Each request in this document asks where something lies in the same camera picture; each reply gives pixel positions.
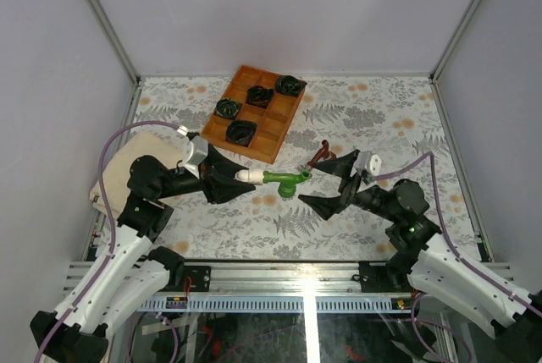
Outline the brown water faucet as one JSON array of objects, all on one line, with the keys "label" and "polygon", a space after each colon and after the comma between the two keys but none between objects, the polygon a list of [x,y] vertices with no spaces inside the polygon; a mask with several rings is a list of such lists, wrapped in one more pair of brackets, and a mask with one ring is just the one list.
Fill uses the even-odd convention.
[{"label": "brown water faucet", "polygon": [[319,161],[335,160],[336,155],[329,149],[329,142],[322,140],[321,147],[314,156],[306,163],[306,169],[311,170]]}]

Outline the white pipe fitting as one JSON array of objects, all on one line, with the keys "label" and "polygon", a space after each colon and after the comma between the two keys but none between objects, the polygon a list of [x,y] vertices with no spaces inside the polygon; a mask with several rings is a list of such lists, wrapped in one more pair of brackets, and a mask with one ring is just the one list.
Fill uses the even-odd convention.
[{"label": "white pipe fitting", "polygon": [[247,184],[262,185],[265,179],[264,171],[258,168],[242,169],[235,174],[235,179]]}]

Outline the green water faucet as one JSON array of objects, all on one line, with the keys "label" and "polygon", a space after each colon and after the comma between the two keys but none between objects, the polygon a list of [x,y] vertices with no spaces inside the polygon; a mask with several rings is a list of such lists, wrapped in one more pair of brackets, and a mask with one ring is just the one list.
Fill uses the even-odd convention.
[{"label": "green water faucet", "polygon": [[296,193],[297,185],[308,181],[312,177],[308,171],[300,173],[272,173],[263,172],[263,182],[265,184],[278,183],[278,194],[280,197],[289,199]]}]

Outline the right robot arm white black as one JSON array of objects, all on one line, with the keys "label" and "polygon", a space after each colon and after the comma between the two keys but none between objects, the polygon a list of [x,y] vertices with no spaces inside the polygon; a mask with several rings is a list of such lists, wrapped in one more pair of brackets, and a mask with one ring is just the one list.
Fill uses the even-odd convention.
[{"label": "right robot arm white black", "polygon": [[425,213],[429,203],[419,183],[402,172],[382,174],[371,151],[355,150],[317,163],[317,170],[340,178],[335,197],[300,195],[322,219],[356,206],[391,223],[385,233],[395,247],[386,262],[386,280],[395,290],[411,286],[448,305],[494,339],[511,362],[541,360],[541,294],[503,278],[460,251],[442,221]]}]

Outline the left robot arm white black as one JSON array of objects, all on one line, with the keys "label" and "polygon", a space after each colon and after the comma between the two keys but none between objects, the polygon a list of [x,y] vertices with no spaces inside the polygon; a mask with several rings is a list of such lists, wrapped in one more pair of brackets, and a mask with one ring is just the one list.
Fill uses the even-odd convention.
[{"label": "left robot arm white black", "polygon": [[185,282],[185,259],[155,247],[173,213],[163,199],[202,192],[210,204],[223,204],[253,191],[247,168],[221,155],[197,136],[188,159],[166,168],[145,155],[130,166],[124,210],[113,220],[108,244],[86,275],[52,312],[38,311],[30,330],[39,347],[36,361],[99,362],[114,334],[146,300]]}]

